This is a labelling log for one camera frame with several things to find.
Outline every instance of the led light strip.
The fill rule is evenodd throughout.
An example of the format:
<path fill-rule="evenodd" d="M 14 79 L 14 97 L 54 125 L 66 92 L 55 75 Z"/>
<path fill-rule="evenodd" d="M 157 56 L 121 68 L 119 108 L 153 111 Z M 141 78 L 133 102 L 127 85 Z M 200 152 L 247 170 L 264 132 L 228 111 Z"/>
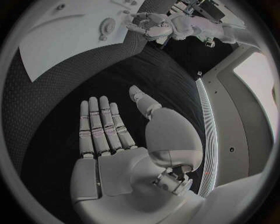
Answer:
<path fill-rule="evenodd" d="M 201 79 L 196 81 L 196 85 L 203 110 L 206 135 L 205 162 L 198 195 L 206 197 L 215 187 L 218 165 L 218 141 L 214 114 L 206 89 Z"/>

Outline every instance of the white panel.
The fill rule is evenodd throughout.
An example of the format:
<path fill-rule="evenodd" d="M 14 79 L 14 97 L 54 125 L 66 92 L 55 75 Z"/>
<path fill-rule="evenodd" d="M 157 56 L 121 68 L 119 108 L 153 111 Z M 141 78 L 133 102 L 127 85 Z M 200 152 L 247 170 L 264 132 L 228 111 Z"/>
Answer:
<path fill-rule="evenodd" d="M 69 57 L 90 49 L 123 43 L 127 34 L 124 20 L 132 21 L 123 11 L 130 8 L 131 13 L 136 13 L 143 2 L 137 0 L 138 4 L 132 6 L 125 0 L 66 0 L 63 1 L 65 12 L 61 16 L 56 13 L 58 2 L 42 15 L 20 44 L 22 61 L 31 81 Z M 99 26 L 106 18 L 113 18 L 116 27 L 106 41 L 101 41 Z"/>
<path fill-rule="evenodd" d="M 278 110 L 272 96 L 274 79 L 265 55 L 253 53 L 234 69 L 262 105 L 269 120 L 274 140 L 277 133 Z"/>

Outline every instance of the robotic hand with fingers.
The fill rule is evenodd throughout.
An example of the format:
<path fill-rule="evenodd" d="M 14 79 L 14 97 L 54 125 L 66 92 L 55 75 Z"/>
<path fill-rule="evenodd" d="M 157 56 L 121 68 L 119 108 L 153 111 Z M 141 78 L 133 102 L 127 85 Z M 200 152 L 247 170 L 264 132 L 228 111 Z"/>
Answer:
<path fill-rule="evenodd" d="M 109 217 L 100 216 L 99 220 L 96 209 L 95 214 L 89 211 L 104 206 L 110 210 L 113 204 L 122 204 L 119 212 L 132 215 L 166 203 L 159 211 L 164 217 L 184 201 L 185 194 L 191 194 L 192 180 L 186 173 L 195 171 L 202 162 L 201 140 L 187 119 L 162 108 L 136 86 L 130 88 L 129 95 L 150 120 L 145 133 L 147 149 L 135 145 L 117 105 L 109 104 L 107 97 L 102 96 L 99 104 L 95 97 L 81 103 L 81 158 L 72 172 L 71 199 L 81 218 L 91 217 L 86 222 L 105 222 Z M 131 203 L 145 209 L 133 209 Z"/>
<path fill-rule="evenodd" d="M 126 27 L 131 31 L 144 35 L 148 41 L 164 37 L 183 40 L 188 36 L 196 36 L 207 43 L 215 37 L 224 43 L 240 42 L 257 47 L 251 33 L 245 27 L 233 24 L 214 23 L 206 18 L 184 13 L 174 13 L 170 16 L 138 13 L 131 14 L 131 16 L 139 18 L 141 21 L 139 25 L 128 23 Z"/>

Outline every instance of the screw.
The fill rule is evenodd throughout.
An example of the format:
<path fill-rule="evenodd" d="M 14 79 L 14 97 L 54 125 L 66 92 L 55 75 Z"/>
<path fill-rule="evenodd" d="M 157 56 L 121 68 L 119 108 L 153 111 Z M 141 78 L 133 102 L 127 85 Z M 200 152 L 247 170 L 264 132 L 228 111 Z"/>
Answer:
<path fill-rule="evenodd" d="M 136 5 L 137 5 L 137 1 L 133 1 L 133 2 L 131 3 L 131 5 L 132 5 L 132 6 L 136 6 Z"/>
<path fill-rule="evenodd" d="M 65 4 L 60 4 L 58 7 L 56 7 L 57 10 L 62 10 L 65 8 Z"/>
<path fill-rule="evenodd" d="M 106 40 L 107 40 L 107 37 L 104 36 L 104 35 L 101 35 L 99 39 L 100 39 L 101 41 L 106 41 Z"/>

